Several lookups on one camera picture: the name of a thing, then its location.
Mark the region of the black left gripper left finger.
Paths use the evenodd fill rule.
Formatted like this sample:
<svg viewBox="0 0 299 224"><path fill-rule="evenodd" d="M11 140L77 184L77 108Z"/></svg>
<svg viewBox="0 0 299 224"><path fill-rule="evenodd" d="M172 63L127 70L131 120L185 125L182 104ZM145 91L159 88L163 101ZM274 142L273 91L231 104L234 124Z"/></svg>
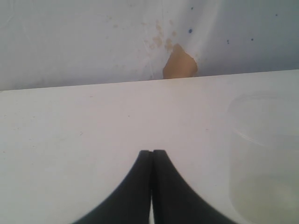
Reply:
<svg viewBox="0 0 299 224"><path fill-rule="evenodd" d="M151 205L153 153L139 152L119 186L77 224L148 224Z"/></svg>

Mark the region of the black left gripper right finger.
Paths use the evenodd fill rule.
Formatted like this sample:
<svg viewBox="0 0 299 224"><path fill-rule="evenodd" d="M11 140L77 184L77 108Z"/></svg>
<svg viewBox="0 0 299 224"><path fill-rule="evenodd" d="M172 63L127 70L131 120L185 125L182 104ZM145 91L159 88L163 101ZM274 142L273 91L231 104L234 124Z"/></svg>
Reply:
<svg viewBox="0 0 299 224"><path fill-rule="evenodd" d="M235 224L203 200L164 150L153 151L152 204L156 224Z"/></svg>

